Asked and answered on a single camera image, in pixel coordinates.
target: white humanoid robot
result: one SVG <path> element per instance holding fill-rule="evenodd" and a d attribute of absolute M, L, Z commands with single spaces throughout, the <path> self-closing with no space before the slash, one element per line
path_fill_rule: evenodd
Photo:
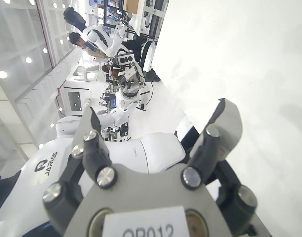
<path fill-rule="evenodd" d="M 83 17 L 76 12 L 72 7 L 66 8 L 63 13 L 64 19 L 67 23 L 78 28 L 86 37 L 86 45 L 93 51 L 97 48 L 100 49 L 108 57 L 115 57 L 119 52 L 127 53 L 129 50 L 122 44 L 126 37 L 126 31 L 130 21 L 130 16 L 126 15 L 123 17 L 120 23 L 116 25 L 114 34 L 111 36 L 105 32 L 104 25 L 92 25 L 86 27 L 86 22 Z M 136 59 L 140 62 L 141 68 L 148 74 L 150 80 L 155 78 L 156 74 L 151 68 L 153 55 L 156 48 L 156 42 L 149 40 L 145 43 L 141 51 L 141 58 Z"/>

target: table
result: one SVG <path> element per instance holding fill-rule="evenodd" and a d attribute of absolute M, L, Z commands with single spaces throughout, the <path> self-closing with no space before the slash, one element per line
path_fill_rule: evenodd
<path fill-rule="evenodd" d="M 132 14 L 132 19 L 130 21 L 131 26 L 133 27 L 134 31 L 137 33 L 138 36 L 140 36 L 140 33 L 143 30 L 142 29 L 142 26 L 144 24 L 143 16 L 145 11 L 162 18 L 165 15 L 164 11 L 146 6 L 146 1 L 147 0 L 139 0 L 137 13 Z"/>
<path fill-rule="evenodd" d="M 227 160 L 270 233 L 302 236 L 302 0 L 170 0 L 152 67 L 198 131 L 238 106 Z"/>

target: screw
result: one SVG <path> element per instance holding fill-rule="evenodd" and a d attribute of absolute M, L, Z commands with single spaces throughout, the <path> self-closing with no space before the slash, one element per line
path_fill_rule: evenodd
<path fill-rule="evenodd" d="M 85 141 L 90 141 L 96 137 L 97 133 L 94 130 L 91 130 L 87 136 L 84 136 L 83 139 Z"/>
<path fill-rule="evenodd" d="M 192 167 L 186 167 L 183 170 L 182 177 L 185 184 L 191 188 L 197 188 L 201 183 L 198 172 Z"/>
<path fill-rule="evenodd" d="M 250 188 L 246 187 L 245 185 L 240 186 L 238 195 L 246 205 L 255 207 L 258 203 L 255 194 L 251 191 Z"/>
<path fill-rule="evenodd" d="M 210 124 L 207 126 L 206 132 L 208 135 L 210 135 L 214 138 L 217 138 L 220 135 L 218 129 L 216 129 L 216 127 L 213 124 Z"/>
<path fill-rule="evenodd" d="M 115 178 L 114 168 L 104 167 L 102 170 L 100 170 L 96 181 L 99 186 L 103 188 L 107 188 L 113 183 L 114 178 Z"/>
<path fill-rule="evenodd" d="M 84 148 L 82 145 L 76 145 L 75 147 L 73 147 L 72 156 L 75 159 L 81 159 L 83 156 L 83 150 Z"/>
<path fill-rule="evenodd" d="M 61 193 L 61 185 L 59 183 L 54 183 L 49 186 L 42 196 L 43 202 L 52 202 L 55 200 Z"/>

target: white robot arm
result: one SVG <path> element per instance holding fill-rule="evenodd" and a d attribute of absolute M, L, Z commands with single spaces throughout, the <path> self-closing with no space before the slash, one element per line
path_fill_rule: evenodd
<path fill-rule="evenodd" d="M 139 103 L 140 89 L 144 87 L 145 82 L 133 53 L 117 54 L 114 62 L 114 65 L 120 68 L 117 79 L 119 91 L 116 92 L 116 108 L 110 113 L 98 116 L 102 129 L 118 128 L 128 122 L 129 115 Z"/>

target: black cable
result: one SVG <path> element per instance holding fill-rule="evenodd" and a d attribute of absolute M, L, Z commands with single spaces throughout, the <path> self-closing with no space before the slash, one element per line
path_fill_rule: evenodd
<path fill-rule="evenodd" d="M 151 85 L 152 85 L 152 94 L 151 94 L 151 97 L 150 97 L 149 101 L 146 104 L 144 104 L 144 106 L 146 106 L 150 102 L 150 100 L 152 99 L 153 92 L 154 92 L 154 87 L 153 87 L 152 82 L 151 82 Z"/>

